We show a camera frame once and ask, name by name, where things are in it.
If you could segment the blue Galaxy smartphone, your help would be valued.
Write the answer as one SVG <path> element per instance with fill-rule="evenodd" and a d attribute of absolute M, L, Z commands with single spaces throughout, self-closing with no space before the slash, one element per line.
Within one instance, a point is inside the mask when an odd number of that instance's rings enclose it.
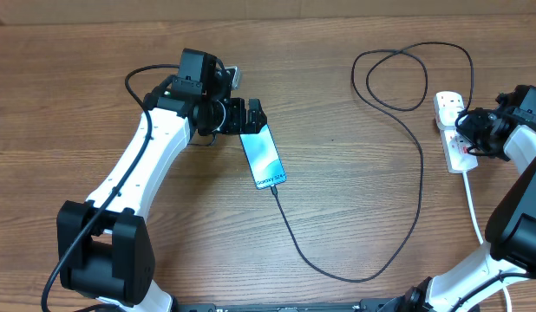
<path fill-rule="evenodd" d="M 241 134 L 240 140 L 257 189 L 286 181 L 283 163 L 268 125 L 263 126 L 259 133 Z"/>

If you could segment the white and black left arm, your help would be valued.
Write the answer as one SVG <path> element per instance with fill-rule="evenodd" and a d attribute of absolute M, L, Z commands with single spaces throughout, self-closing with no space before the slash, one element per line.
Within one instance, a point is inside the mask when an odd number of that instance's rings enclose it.
<path fill-rule="evenodd" d="M 175 298 L 154 282 L 147 232 L 154 197 L 195 134 L 257 134 L 267 118 L 257 99 L 233 98 L 241 71 L 215 55 L 184 49 L 173 73 L 144 97 L 134 137 L 112 172 L 82 203 L 56 217 L 58 263 L 41 299 L 48 310 L 55 280 L 97 303 L 91 311 L 175 311 Z"/>

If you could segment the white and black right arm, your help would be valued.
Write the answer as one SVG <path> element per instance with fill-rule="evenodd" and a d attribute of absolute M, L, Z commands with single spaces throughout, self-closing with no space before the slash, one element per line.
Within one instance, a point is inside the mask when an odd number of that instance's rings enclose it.
<path fill-rule="evenodd" d="M 450 172 L 479 156 L 512 161 L 519 177 L 487 222 L 482 244 L 450 271 L 429 277 L 383 311 L 475 311 L 513 283 L 536 280 L 536 87 L 499 94 L 495 109 L 435 95 L 435 119 Z"/>

